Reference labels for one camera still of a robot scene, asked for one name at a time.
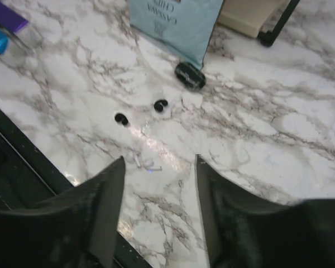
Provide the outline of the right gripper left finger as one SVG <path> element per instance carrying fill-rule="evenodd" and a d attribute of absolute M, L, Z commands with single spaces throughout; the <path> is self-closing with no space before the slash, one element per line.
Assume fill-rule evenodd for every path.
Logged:
<path fill-rule="evenodd" d="M 111 267 L 125 173 L 119 158 L 31 208 L 0 209 L 0 267 Z"/>

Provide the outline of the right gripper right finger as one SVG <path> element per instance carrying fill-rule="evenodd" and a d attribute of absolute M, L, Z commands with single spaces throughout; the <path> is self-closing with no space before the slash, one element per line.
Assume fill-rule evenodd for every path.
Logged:
<path fill-rule="evenodd" d="M 277 204 L 195 160 L 210 267 L 335 267 L 335 198 Z"/>

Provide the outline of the white earbud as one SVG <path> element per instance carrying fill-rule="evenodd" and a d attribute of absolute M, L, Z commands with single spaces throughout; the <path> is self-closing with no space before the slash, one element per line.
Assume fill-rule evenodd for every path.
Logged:
<path fill-rule="evenodd" d="M 138 168 L 142 167 L 141 162 L 140 162 L 138 156 L 134 152 L 132 152 L 132 151 L 127 153 L 127 155 L 126 155 L 126 161 L 129 164 L 136 164 L 136 166 Z"/>
<path fill-rule="evenodd" d="M 154 161 L 152 159 L 147 159 L 143 162 L 143 167 L 148 171 L 148 172 L 153 172 L 153 171 L 161 171 L 162 167 L 161 166 L 156 166 Z"/>

